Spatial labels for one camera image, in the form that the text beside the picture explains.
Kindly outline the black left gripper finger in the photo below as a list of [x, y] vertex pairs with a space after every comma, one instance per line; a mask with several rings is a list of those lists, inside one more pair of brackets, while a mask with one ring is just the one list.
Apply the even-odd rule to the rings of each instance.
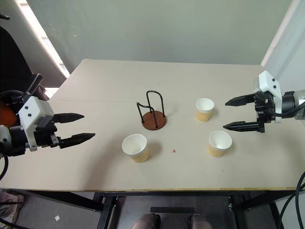
[[90, 140], [92, 137], [95, 136], [95, 133], [81, 133], [77, 135], [72, 135], [69, 138], [60, 139], [59, 140], [59, 147], [60, 149], [79, 145], [87, 140]]
[[81, 114], [76, 114], [76, 113], [61, 113], [61, 114], [54, 114], [52, 121], [54, 123], [69, 123], [69, 122], [74, 122], [76, 120], [84, 118], [83, 115]]

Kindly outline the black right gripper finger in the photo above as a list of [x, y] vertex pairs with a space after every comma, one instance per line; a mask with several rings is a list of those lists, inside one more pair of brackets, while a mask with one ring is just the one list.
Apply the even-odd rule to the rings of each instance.
[[237, 132], [251, 132], [259, 131], [259, 124], [257, 122], [232, 122], [223, 126], [224, 129]]
[[230, 99], [225, 103], [226, 106], [242, 106], [248, 103], [254, 103], [255, 98], [254, 94], [242, 95], [235, 98]]

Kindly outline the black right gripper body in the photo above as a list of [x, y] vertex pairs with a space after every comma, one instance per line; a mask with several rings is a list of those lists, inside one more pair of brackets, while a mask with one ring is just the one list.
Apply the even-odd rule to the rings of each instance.
[[270, 92], [256, 92], [254, 93], [254, 103], [258, 123], [257, 132], [264, 133], [265, 123], [270, 123], [275, 120], [275, 116], [269, 112], [269, 109], [275, 109], [274, 97]]

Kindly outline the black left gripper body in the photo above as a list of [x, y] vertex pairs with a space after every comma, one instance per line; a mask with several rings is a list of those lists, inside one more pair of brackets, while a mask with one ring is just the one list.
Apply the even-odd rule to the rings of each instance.
[[59, 116], [55, 115], [51, 121], [47, 123], [45, 127], [37, 127], [34, 132], [37, 146], [41, 147], [57, 147], [59, 146], [59, 139], [55, 135], [57, 127], [55, 123], [59, 122]]

